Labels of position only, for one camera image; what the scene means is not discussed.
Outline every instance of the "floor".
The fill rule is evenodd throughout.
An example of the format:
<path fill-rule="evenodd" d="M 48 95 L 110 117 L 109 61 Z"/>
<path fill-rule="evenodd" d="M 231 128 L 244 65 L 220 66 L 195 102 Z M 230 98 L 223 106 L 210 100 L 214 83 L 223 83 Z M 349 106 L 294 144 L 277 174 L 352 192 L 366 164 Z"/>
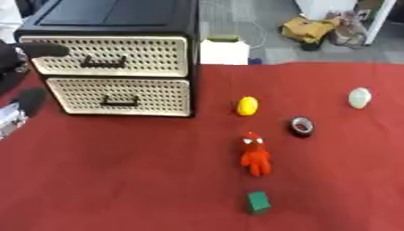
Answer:
<path fill-rule="evenodd" d="M 294 0 L 201 0 L 202 36 L 238 34 L 253 49 L 251 58 L 278 64 L 292 61 L 404 63 L 404 26 L 385 23 L 373 45 L 360 50 L 326 42 L 321 51 L 302 51 L 277 27 L 299 13 Z"/>

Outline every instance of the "green cube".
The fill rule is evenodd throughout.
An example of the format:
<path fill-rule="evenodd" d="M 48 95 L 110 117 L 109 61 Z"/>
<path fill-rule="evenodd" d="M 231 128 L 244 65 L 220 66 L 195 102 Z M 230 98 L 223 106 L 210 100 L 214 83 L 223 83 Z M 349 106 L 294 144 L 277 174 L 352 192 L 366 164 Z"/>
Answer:
<path fill-rule="evenodd" d="M 252 214 L 261 214 L 266 212 L 271 203 L 268 200 L 267 195 L 263 191 L 256 191 L 247 195 L 249 209 Z"/>

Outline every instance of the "drawer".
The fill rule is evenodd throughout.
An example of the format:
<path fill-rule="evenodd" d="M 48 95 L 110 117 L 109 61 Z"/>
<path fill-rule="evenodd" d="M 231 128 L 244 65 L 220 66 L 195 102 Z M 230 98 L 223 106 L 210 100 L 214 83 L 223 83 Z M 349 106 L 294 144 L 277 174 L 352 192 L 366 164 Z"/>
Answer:
<path fill-rule="evenodd" d="M 182 79 L 49 78 L 68 114 L 190 116 L 190 85 Z"/>
<path fill-rule="evenodd" d="M 184 37 L 23 36 L 20 42 L 48 42 L 69 47 L 62 58 L 33 59 L 43 75 L 173 77 L 188 75 Z"/>

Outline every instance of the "red carpet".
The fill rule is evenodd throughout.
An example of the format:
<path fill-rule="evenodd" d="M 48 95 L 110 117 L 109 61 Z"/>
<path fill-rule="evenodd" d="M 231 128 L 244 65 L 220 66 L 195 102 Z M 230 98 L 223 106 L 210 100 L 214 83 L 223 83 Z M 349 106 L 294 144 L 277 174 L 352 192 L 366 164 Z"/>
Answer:
<path fill-rule="evenodd" d="M 374 96 L 364 110 L 347 105 L 357 87 Z M 258 115 L 230 112 L 242 96 Z M 49 99 L 0 143 L 0 230 L 404 229 L 404 67 L 205 66 L 199 101 L 196 119 L 173 119 L 67 116 Z M 314 136 L 289 135 L 293 116 Z M 248 131 L 265 138 L 271 176 L 239 167 Z M 273 204 L 258 217 L 244 212 L 254 190 Z"/>

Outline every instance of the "red octopus toy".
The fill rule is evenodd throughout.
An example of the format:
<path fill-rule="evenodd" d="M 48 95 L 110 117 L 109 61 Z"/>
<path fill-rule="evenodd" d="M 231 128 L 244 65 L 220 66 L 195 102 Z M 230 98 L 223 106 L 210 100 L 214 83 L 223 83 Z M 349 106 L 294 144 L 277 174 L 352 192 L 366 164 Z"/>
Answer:
<path fill-rule="evenodd" d="M 252 175 L 259 177 L 272 172 L 271 155 L 265 151 L 263 139 L 258 134 L 250 132 L 243 136 L 242 148 L 241 165 L 244 167 L 250 166 Z"/>

